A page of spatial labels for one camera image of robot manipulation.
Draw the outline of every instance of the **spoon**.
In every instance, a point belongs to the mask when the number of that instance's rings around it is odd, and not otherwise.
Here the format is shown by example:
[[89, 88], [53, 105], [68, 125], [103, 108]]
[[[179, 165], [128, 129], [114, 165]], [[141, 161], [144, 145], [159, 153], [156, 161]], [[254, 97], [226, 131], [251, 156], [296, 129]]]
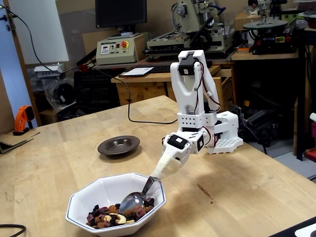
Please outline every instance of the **spoon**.
[[159, 179], [150, 176], [141, 193], [139, 192], [131, 193], [126, 198], [124, 198], [124, 200], [120, 204], [119, 212], [124, 213], [126, 210], [132, 210], [135, 206], [138, 206], [138, 205], [144, 206], [144, 201], [146, 200], [146, 193], [151, 188], [153, 183], [157, 180]]

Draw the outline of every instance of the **gray floor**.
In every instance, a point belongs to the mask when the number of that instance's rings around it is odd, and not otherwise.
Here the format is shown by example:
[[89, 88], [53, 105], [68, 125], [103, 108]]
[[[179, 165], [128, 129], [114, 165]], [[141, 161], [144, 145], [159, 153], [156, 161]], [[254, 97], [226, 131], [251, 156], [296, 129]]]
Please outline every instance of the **gray floor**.
[[[249, 142], [251, 146], [263, 152], [263, 147], [256, 143]], [[293, 155], [293, 140], [278, 140], [273, 141], [271, 146], [267, 148], [267, 153], [270, 157], [286, 165], [290, 169], [308, 178], [316, 175], [316, 163], [304, 158], [300, 161]]]

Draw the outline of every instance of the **metal dish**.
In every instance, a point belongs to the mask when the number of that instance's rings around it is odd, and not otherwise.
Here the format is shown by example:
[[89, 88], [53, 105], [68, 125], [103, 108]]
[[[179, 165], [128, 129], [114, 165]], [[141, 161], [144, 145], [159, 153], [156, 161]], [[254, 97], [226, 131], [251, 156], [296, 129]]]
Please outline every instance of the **metal dish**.
[[140, 140], [134, 136], [120, 136], [111, 138], [98, 147], [98, 152], [107, 156], [122, 155], [135, 149]]

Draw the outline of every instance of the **white bowl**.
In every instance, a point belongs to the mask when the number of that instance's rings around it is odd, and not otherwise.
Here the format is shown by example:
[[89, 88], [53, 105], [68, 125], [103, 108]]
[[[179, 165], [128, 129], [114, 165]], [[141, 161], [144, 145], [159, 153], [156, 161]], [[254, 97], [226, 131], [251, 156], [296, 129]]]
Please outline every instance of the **white bowl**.
[[147, 193], [148, 197], [155, 199], [154, 208], [135, 223], [96, 230], [86, 225], [86, 218], [95, 205], [109, 207], [120, 203], [132, 192], [141, 192], [147, 179], [147, 176], [130, 173], [104, 177], [94, 181], [70, 197], [66, 220], [100, 237], [120, 237], [135, 233], [165, 205], [166, 197], [161, 182], [155, 182]]

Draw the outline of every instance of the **knob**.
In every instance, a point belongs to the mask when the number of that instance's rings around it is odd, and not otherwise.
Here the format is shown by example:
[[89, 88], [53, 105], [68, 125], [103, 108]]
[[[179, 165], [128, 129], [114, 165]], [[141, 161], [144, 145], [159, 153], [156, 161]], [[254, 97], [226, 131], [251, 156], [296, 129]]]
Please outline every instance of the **knob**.
[[122, 45], [123, 48], [126, 48], [126, 47], [127, 47], [127, 43], [126, 43], [125, 41], [123, 41], [123, 42], [121, 43], [121, 45]]

